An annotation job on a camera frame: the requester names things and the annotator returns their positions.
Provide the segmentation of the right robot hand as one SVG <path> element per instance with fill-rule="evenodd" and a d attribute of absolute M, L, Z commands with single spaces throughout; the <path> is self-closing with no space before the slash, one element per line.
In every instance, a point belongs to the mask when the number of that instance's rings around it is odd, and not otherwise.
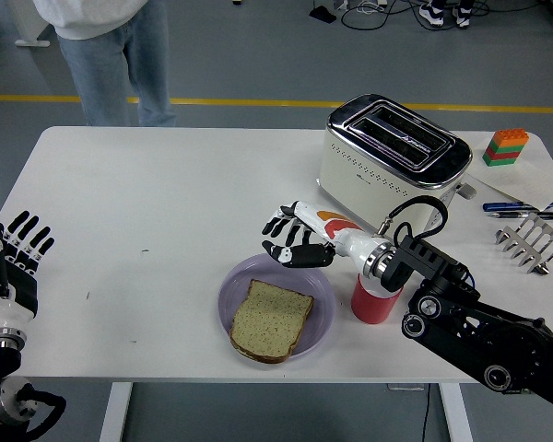
<path fill-rule="evenodd" d="M 283 246 L 265 240 L 263 247 L 271 258 L 289 268 L 326 267 L 342 256 L 372 279 L 382 275 L 395 252 L 389 239 L 367 233 L 344 215 L 302 201 L 280 206 L 262 233 L 276 238 L 285 227 L 289 231 Z"/>

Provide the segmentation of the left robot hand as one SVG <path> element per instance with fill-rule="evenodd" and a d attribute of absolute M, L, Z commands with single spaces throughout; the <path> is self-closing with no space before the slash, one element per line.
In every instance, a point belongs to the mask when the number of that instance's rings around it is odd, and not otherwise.
<path fill-rule="evenodd" d="M 0 223 L 0 328 L 21 329 L 36 317 L 35 274 L 53 246 L 51 228 L 25 210 L 8 225 Z"/>

